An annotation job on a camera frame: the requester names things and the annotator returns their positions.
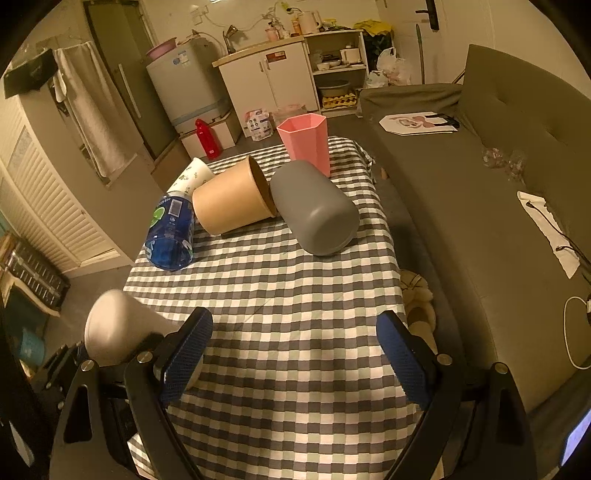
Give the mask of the white ceramic cup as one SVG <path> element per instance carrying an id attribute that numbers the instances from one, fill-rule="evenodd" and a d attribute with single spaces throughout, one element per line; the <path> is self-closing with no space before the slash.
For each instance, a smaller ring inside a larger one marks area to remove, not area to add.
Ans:
<path id="1" fill-rule="evenodd" d="M 91 361 L 101 369 L 119 375 L 124 382 L 127 364 L 138 353 L 155 349 L 166 335 L 178 331 L 187 319 L 171 321 L 126 292 L 111 289 L 96 300 L 88 314 L 84 346 Z M 204 368 L 202 357 L 185 390 L 197 384 Z"/>

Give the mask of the white patterned paper cup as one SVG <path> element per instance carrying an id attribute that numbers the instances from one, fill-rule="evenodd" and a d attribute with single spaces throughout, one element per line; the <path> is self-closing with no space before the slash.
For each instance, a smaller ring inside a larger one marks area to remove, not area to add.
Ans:
<path id="1" fill-rule="evenodd" d="M 169 196 L 178 196 L 190 201 L 195 189 L 211 180 L 215 174 L 208 167 L 207 163 L 194 157 L 185 167 L 176 180 L 166 191 Z"/>

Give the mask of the pink hexagonal plastic cup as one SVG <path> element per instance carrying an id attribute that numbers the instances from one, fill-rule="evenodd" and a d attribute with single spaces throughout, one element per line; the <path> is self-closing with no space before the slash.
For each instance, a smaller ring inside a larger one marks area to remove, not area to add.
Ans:
<path id="1" fill-rule="evenodd" d="M 290 160 L 307 161 L 325 177 L 331 177 L 328 119 L 324 115 L 307 113 L 290 117 L 277 127 Z"/>

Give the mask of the plush toy on floor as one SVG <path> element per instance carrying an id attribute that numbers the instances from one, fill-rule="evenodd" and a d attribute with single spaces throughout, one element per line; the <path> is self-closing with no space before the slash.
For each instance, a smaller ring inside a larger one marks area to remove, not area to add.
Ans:
<path id="1" fill-rule="evenodd" d="M 401 288 L 409 331 L 423 339 L 433 353 L 437 354 L 434 336 L 437 316 L 433 306 L 434 295 L 427 280 L 420 274 L 402 270 Z"/>

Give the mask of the blue plastic bottle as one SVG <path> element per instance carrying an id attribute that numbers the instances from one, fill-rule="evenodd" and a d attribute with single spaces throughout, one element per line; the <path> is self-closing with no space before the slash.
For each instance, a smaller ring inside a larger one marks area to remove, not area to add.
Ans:
<path id="1" fill-rule="evenodd" d="M 148 261 L 155 267 L 174 272 L 193 259 L 194 212 L 190 201 L 166 194 L 153 211 L 144 241 Z"/>

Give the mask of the grey white checkered tablecloth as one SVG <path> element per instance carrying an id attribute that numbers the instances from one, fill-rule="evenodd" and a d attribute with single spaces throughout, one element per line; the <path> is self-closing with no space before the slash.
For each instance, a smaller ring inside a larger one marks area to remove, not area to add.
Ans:
<path id="1" fill-rule="evenodd" d="M 329 139 L 332 182 L 360 225 L 331 257 L 304 251 L 280 218 L 224 236 L 194 235 L 194 257 L 168 273 L 139 256 L 125 291 L 181 322 L 211 311 L 197 384 L 167 410 L 208 479 L 382 479 L 420 418 L 376 336 L 405 311 L 373 159 Z"/>

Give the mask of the white cloth on sofa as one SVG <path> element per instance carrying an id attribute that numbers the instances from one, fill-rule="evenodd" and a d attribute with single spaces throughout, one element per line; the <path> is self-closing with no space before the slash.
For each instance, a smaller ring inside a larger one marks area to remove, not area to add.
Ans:
<path id="1" fill-rule="evenodd" d="M 517 197 L 525 212 L 546 237 L 565 275 L 568 279 L 571 279 L 581 265 L 580 257 L 558 225 L 553 214 L 548 210 L 546 200 L 543 197 L 523 191 L 518 191 Z"/>

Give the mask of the olive green sofa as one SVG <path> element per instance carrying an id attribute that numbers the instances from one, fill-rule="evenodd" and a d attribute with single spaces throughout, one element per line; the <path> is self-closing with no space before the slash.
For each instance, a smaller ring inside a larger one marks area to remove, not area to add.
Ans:
<path id="1" fill-rule="evenodd" d="M 590 407 L 590 276 L 565 275 L 517 192 L 543 197 L 575 249 L 590 249 L 590 101 L 557 76 L 470 47 L 461 84 L 374 88 L 363 118 L 431 255 L 466 360 L 509 365 L 539 441 L 563 441 Z M 398 136 L 386 115 L 431 111 L 451 134 Z M 485 148 L 527 156 L 522 181 Z"/>

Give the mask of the hanging white towel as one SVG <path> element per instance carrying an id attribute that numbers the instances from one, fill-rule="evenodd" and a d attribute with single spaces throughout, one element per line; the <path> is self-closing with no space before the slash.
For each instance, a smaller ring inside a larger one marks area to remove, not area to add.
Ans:
<path id="1" fill-rule="evenodd" d="M 93 42 L 53 51 L 56 98 L 73 116 L 98 174 L 115 180 L 143 140 Z"/>

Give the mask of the white cardboard box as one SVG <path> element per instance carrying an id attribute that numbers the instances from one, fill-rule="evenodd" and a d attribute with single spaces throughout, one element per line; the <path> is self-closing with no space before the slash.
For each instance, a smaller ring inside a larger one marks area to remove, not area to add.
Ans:
<path id="1" fill-rule="evenodd" d="M 208 132 L 219 150 L 235 147 L 240 136 L 242 136 L 242 126 L 238 121 L 238 115 L 235 110 L 230 109 L 221 119 L 208 125 Z M 181 144 L 191 158 L 198 157 L 207 159 L 206 150 L 197 135 L 197 129 L 180 136 Z"/>

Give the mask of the white printed bag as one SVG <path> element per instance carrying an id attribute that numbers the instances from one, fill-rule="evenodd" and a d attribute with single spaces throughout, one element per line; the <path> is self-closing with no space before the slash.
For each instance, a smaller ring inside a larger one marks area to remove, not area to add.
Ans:
<path id="1" fill-rule="evenodd" d="M 273 135 L 270 112 L 256 109 L 245 113 L 245 127 L 253 141 L 262 141 Z"/>

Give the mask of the grey basin on shelf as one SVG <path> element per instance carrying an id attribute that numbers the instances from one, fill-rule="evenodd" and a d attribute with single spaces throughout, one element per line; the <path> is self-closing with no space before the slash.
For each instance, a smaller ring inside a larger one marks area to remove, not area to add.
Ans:
<path id="1" fill-rule="evenodd" d="M 345 80 L 322 81 L 317 84 L 322 97 L 339 97 L 349 94 L 351 84 Z"/>

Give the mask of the white plastic bag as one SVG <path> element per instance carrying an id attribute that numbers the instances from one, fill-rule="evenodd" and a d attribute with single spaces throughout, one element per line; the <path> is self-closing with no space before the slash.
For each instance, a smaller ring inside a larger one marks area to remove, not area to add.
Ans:
<path id="1" fill-rule="evenodd" d="M 390 85 L 412 84 L 412 68 L 406 59 L 398 56 L 394 47 L 381 52 L 377 59 L 377 70 L 386 76 Z"/>

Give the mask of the open white shelf unit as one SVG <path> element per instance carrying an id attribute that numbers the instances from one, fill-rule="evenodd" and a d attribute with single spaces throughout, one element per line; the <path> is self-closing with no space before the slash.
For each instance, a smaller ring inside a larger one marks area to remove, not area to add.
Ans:
<path id="1" fill-rule="evenodd" d="M 359 96 L 369 74 L 363 31 L 359 29 L 331 30 L 304 36 L 312 81 L 317 91 L 321 113 L 327 117 L 355 115 Z M 345 80 L 351 84 L 349 93 L 355 93 L 356 106 L 348 109 L 328 110 L 322 107 L 322 94 L 317 84 L 322 81 Z"/>

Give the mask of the white kitchen cabinet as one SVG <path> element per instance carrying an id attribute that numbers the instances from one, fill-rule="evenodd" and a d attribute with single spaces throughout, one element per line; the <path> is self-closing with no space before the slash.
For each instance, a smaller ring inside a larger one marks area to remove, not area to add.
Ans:
<path id="1" fill-rule="evenodd" d="M 249 135 L 245 115 L 252 110 L 273 112 L 300 104 L 318 111 L 318 94 L 303 36 L 264 42 L 228 54 L 212 63 L 221 72 L 243 134 Z"/>

